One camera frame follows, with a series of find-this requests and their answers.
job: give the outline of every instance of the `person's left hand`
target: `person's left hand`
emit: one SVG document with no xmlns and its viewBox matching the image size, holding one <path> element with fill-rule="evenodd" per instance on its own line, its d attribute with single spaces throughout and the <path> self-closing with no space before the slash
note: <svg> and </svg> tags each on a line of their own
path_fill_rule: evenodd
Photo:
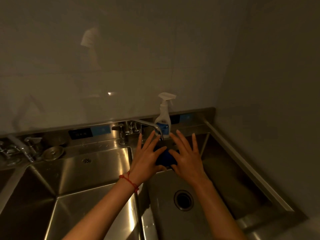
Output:
<svg viewBox="0 0 320 240">
<path fill-rule="evenodd" d="M 142 134 L 139 135 L 137 150 L 132 160 L 129 175 L 129 179 L 137 186 L 150 179 L 155 173 L 166 170 L 162 165 L 157 166 L 156 160 L 167 147 L 161 147 L 154 152 L 153 149 L 161 137 L 158 135 L 152 140 L 154 134 L 155 132 L 152 131 L 142 148 Z"/>
</svg>

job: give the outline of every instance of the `sink strainer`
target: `sink strainer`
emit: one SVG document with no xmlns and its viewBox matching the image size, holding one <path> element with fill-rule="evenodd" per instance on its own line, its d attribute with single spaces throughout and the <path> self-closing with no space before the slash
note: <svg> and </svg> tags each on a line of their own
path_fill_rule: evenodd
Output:
<svg viewBox="0 0 320 240">
<path fill-rule="evenodd" d="M 179 210 L 188 211 L 193 207 L 193 197 L 186 190 L 179 190 L 174 194 L 174 203 Z"/>
</svg>

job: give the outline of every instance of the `finger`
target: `finger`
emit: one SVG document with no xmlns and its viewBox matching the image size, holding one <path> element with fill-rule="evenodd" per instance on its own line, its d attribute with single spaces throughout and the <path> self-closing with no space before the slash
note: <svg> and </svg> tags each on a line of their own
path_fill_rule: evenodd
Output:
<svg viewBox="0 0 320 240">
<path fill-rule="evenodd" d="M 163 146 L 163 147 L 159 148 L 158 150 L 156 150 L 156 151 L 154 152 L 154 154 L 155 154 L 155 156 L 156 156 L 155 159 L 157 160 L 157 158 L 161 155 L 161 153 L 163 153 L 166 149 L 167 149 L 167 147 L 166 147 L 166 146 Z"/>
<path fill-rule="evenodd" d="M 197 139 L 196 139 L 196 134 L 195 133 L 192 134 L 192 147 L 193 147 L 193 152 L 194 153 L 199 153 L 198 143 L 197 143 Z"/>
<path fill-rule="evenodd" d="M 178 174 L 178 176 L 180 176 L 180 172 L 179 172 L 178 166 L 176 164 L 172 164 L 171 167 L 173 168 L 174 172 L 176 174 Z"/>
<path fill-rule="evenodd" d="M 155 135 L 155 131 L 153 130 L 151 133 L 150 133 L 150 136 L 148 137 L 148 139 L 146 140 L 146 142 L 144 143 L 142 149 L 143 150 L 146 150 L 148 148 L 148 146 L 150 145 L 150 142 L 153 138 L 153 136 Z"/>
<path fill-rule="evenodd" d="M 160 135 L 157 135 L 157 137 L 150 143 L 150 145 L 148 146 L 148 150 L 153 151 L 153 149 L 155 148 L 155 146 L 157 145 L 158 141 L 160 140 Z"/>
<path fill-rule="evenodd" d="M 182 141 L 178 137 L 176 137 L 173 133 L 170 133 L 169 135 L 172 138 L 172 140 L 177 144 L 179 151 L 182 154 L 186 154 L 187 150 L 186 150 L 185 146 L 183 145 Z"/>
<path fill-rule="evenodd" d="M 161 171 L 166 171 L 167 170 L 167 168 L 165 166 L 163 166 L 163 165 L 158 165 L 158 166 L 155 167 L 155 169 L 156 169 L 157 172 L 161 172 Z"/>
<path fill-rule="evenodd" d="M 142 144 L 142 133 L 139 134 L 139 139 L 138 139 L 138 145 L 136 149 L 136 154 L 138 154 L 141 151 L 141 144 Z"/>
<path fill-rule="evenodd" d="M 179 153 L 177 153 L 176 151 L 170 149 L 169 150 L 169 153 L 174 157 L 174 159 L 177 161 L 177 162 L 180 162 L 181 161 L 181 155 Z"/>
<path fill-rule="evenodd" d="M 180 140 L 182 141 L 184 147 L 187 151 L 192 152 L 191 146 L 187 139 L 184 137 L 184 135 L 177 129 L 177 135 L 180 137 Z"/>
</svg>

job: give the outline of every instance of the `blue cloth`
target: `blue cloth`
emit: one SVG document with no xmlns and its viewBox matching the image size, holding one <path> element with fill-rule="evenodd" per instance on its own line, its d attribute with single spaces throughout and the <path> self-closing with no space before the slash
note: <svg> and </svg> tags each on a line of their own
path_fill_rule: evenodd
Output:
<svg viewBox="0 0 320 240">
<path fill-rule="evenodd" d="M 153 151 L 155 152 L 156 150 L 158 150 L 160 147 L 159 146 L 155 146 L 155 148 L 153 149 Z M 158 157 L 158 159 L 155 162 L 156 165 L 163 165 L 165 167 L 168 167 L 172 164 L 178 165 L 177 161 L 174 159 L 174 157 L 169 153 L 169 150 L 166 149 L 163 153 L 160 154 L 160 156 Z"/>
</svg>

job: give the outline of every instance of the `spray nozzle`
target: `spray nozzle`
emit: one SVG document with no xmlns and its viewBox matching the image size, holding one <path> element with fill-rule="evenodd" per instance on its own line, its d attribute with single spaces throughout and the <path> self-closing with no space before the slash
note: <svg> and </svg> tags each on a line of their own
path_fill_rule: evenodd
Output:
<svg viewBox="0 0 320 240">
<path fill-rule="evenodd" d="M 172 99 L 175 99 L 177 97 L 177 95 L 174 95 L 174 94 L 171 94 L 171 93 L 168 93 L 168 92 L 162 92 L 158 95 L 160 98 L 162 98 L 162 104 L 165 104 L 167 105 L 168 102 L 170 100 L 170 103 L 172 103 Z"/>
</svg>

